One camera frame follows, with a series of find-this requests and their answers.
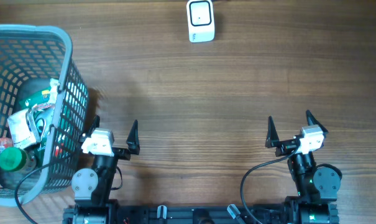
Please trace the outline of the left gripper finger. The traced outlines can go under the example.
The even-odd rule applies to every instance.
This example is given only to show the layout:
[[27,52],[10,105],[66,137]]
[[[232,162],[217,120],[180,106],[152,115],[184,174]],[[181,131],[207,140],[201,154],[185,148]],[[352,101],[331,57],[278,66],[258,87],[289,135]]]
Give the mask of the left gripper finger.
[[86,132],[86,135],[87,136],[91,136],[93,131],[99,127],[99,124],[100,124],[100,117],[98,115],[96,115],[93,119],[93,122],[91,123],[91,125],[89,126],[89,129],[87,130]]
[[127,137],[126,144],[128,145],[128,150],[131,154],[139,155],[140,153],[140,143],[138,135],[138,121],[135,120],[131,127],[130,133]]

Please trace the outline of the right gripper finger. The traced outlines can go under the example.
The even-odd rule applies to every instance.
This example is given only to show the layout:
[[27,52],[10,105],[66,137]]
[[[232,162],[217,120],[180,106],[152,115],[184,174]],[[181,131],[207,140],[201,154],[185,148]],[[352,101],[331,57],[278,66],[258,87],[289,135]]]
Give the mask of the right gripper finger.
[[267,130],[267,137],[265,140],[265,147],[278,147],[280,144],[280,140],[277,134],[277,130],[275,124],[273,122],[272,116],[268,117],[268,130]]
[[309,126],[318,125],[323,134],[328,134],[328,130],[313,116],[310,110],[306,110],[306,120]]

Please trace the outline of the green glove package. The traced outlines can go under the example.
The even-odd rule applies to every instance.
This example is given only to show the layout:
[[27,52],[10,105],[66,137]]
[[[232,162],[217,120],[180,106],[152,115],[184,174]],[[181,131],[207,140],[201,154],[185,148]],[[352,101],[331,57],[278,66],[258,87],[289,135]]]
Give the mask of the green glove package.
[[54,114],[55,104],[48,103],[49,96],[50,87],[37,91],[19,101],[19,105],[22,109],[28,108],[33,112],[34,121],[41,138],[40,145],[34,147],[37,156],[42,156],[44,154],[47,136],[50,131],[50,125]]

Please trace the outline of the white foil pouch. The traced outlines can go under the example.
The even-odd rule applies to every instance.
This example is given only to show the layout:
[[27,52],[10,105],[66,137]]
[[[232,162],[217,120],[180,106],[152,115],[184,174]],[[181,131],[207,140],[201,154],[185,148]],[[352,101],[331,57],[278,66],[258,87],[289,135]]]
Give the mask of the white foil pouch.
[[20,110],[7,119],[14,147],[25,149],[40,142],[31,109]]

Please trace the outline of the green lid seasoning jar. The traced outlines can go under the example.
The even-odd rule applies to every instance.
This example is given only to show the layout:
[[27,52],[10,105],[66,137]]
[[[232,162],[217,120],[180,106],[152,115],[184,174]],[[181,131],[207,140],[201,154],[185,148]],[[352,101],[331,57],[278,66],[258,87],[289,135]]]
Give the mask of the green lid seasoning jar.
[[0,168],[6,172],[29,173],[37,166],[34,154],[17,147],[8,147],[0,153]]

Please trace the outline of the orange snack packet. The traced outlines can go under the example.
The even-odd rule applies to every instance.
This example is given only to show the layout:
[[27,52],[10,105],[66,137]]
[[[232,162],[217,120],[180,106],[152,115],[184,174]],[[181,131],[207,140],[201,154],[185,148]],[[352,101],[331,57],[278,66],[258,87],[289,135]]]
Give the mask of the orange snack packet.
[[0,138],[0,154],[8,147],[13,146],[13,141],[11,138]]

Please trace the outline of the light green wipes packet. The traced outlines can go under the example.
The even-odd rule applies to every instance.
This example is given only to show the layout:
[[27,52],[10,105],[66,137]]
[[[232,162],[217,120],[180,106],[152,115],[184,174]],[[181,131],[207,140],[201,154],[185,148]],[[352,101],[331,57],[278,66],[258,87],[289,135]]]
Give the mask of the light green wipes packet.
[[48,103],[55,104],[57,101],[58,96],[58,87],[59,81],[57,79],[51,78],[50,79],[50,96],[48,99]]

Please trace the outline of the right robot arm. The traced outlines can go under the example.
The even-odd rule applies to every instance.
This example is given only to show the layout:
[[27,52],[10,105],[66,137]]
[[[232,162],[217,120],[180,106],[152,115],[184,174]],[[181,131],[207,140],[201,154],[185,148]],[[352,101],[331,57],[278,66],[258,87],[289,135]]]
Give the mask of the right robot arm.
[[342,172],[331,164],[317,164],[314,151],[324,146],[328,130],[306,111],[308,125],[293,139],[281,141],[273,118],[268,118],[265,147],[275,148],[277,157],[286,156],[297,196],[287,196],[280,212],[281,223],[339,223],[337,192]]

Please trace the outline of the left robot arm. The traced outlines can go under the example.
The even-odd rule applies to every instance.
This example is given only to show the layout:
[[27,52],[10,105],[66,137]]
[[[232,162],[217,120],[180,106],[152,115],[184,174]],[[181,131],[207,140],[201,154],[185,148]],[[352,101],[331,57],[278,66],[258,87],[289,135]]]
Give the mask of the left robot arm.
[[140,153],[139,124],[137,120],[133,122],[126,148],[114,147],[113,132],[99,124],[100,117],[96,115],[89,130],[79,138],[83,153],[93,155],[94,160],[90,168],[80,169],[72,177],[75,206],[64,210],[63,223],[117,223],[119,204],[109,196],[121,188],[112,186],[115,174],[121,173],[118,161],[128,161]]

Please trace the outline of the white barcode scanner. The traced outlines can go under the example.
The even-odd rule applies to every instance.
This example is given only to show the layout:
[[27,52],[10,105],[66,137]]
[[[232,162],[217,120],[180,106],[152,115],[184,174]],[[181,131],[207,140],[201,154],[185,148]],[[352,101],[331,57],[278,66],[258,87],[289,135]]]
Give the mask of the white barcode scanner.
[[210,42],[214,39],[215,22],[211,0],[189,0],[186,15],[190,42]]

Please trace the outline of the grey plastic mesh basket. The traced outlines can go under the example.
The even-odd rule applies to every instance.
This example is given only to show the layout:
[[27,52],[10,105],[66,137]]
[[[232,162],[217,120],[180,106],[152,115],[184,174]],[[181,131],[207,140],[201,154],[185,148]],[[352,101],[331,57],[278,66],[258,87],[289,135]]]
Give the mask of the grey plastic mesh basket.
[[79,137],[88,110],[89,93],[74,61],[70,36],[54,26],[0,24],[0,138],[11,137],[7,118],[19,101],[59,81],[43,169],[28,179],[0,169],[0,206],[16,206],[39,194],[64,190],[76,171]]

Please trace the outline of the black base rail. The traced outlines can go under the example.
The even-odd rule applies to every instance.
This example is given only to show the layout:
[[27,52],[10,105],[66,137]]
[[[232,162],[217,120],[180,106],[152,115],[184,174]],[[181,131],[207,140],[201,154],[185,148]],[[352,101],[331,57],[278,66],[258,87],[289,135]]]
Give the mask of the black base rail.
[[313,223],[338,224],[337,207],[327,205],[254,205],[247,211],[234,204],[223,207],[118,206],[66,208],[63,223]]

